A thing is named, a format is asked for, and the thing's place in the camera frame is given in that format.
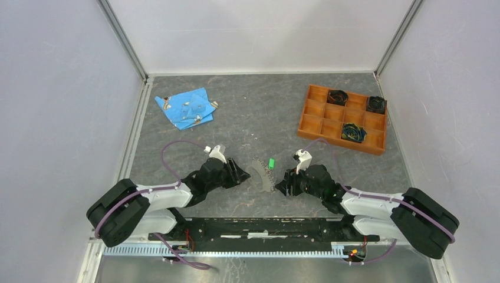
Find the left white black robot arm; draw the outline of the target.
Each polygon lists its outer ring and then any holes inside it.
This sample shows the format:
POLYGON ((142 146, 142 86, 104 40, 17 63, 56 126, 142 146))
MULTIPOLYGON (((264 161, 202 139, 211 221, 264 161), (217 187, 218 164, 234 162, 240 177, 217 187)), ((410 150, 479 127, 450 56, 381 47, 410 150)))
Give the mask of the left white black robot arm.
POLYGON ((186 208, 204 201, 217 188, 229 189, 250 178, 234 159, 223 162, 210 157, 199 170, 168 185, 137 185, 131 179, 119 180, 86 212, 95 238, 114 247, 131 236, 153 232, 178 240, 185 224, 172 209, 186 208))

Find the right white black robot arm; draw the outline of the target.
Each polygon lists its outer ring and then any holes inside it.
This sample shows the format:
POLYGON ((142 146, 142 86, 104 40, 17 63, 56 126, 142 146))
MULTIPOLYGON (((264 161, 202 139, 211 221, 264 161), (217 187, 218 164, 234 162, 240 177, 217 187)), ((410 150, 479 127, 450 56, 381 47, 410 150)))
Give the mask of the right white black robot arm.
POLYGON ((314 196, 328 211, 344 215, 340 231, 349 241, 362 235, 403 240, 433 259, 441 259, 455 242, 460 225, 455 215, 418 188, 395 194, 365 192, 336 182, 320 164, 288 169, 275 187, 285 196, 314 196))

